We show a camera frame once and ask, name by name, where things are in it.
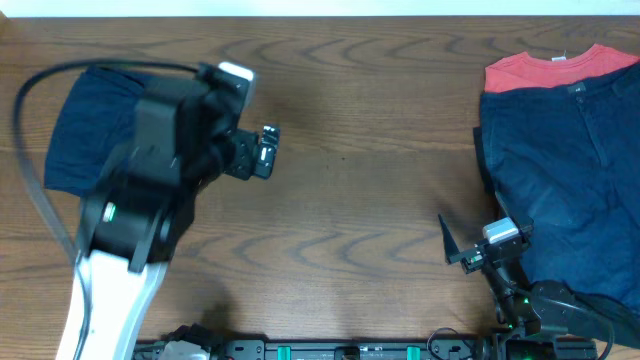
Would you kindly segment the navy blue shorts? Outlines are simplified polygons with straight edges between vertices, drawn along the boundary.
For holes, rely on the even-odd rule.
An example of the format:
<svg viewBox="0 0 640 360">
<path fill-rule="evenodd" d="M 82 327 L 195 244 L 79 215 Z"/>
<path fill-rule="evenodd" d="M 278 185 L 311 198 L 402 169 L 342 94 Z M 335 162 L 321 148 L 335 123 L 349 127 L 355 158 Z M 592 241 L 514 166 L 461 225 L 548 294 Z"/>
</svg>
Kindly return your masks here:
<svg viewBox="0 0 640 360">
<path fill-rule="evenodd" d="M 74 83 L 56 121 L 44 186 L 79 197 L 98 181 L 112 150 L 134 136 L 134 109 L 151 74 L 89 67 Z"/>
</svg>

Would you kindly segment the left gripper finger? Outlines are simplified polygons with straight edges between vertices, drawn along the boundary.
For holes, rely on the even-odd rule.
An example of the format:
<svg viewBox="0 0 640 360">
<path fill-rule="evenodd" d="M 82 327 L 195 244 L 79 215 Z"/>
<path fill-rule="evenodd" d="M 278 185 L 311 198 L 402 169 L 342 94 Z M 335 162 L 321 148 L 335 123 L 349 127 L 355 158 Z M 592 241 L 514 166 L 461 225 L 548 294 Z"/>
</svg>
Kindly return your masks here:
<svg viewBox="0 0 640 360">
<path fill-rule="evenodd" d="M 278 146 L 280 129 L 276 126 L 265 125 L 262 131 L 262 143 L 268 146 Z"/>
<path fill-rule="evenodd" d="M 274 168 L 277 148 L 271 145 L 260 145 L 253 175 L 261 179 L 269 179 Z"/>
</svg>

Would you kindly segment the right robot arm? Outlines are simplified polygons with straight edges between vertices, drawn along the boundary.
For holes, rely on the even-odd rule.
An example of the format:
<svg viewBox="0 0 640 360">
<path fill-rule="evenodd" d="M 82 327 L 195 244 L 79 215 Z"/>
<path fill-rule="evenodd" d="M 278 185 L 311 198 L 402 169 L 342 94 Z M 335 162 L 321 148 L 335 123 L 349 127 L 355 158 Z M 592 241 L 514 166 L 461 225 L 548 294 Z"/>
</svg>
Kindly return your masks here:
<svg viewBox="0 0 640 360">
<path fill-rule="evenodd" d="M 479 271 L 492 293 L 500 329 L 469 347 L 471 359 L 605 360 L 615 340 L 612 322 L 578 304 L 556 281 L 531 283 L 520 264 L 531 246 L 531 222 L 504 217 L 482 229 L 482 239 L 461 250 L 443 216 L 445 261 L 467 274 Z"/>
</svg>

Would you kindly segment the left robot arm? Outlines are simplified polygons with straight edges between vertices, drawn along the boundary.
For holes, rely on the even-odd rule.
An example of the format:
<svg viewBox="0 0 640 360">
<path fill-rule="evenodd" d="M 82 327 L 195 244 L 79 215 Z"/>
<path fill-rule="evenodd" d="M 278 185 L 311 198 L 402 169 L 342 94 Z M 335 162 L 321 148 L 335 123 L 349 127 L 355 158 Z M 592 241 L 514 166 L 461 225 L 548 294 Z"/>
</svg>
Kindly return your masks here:
<svg viewBox="0 0 640 360">
<path fill-rule="evenodd" d="M 81 254 L 59 359 L 128 359 L 195 200 L 225 174 L 271 176 L 280 132 L 242 130 L 250 71 L 159 77 L 135 107 L 135 136 L 115 149 L 82 201 Z"/>
</svg>

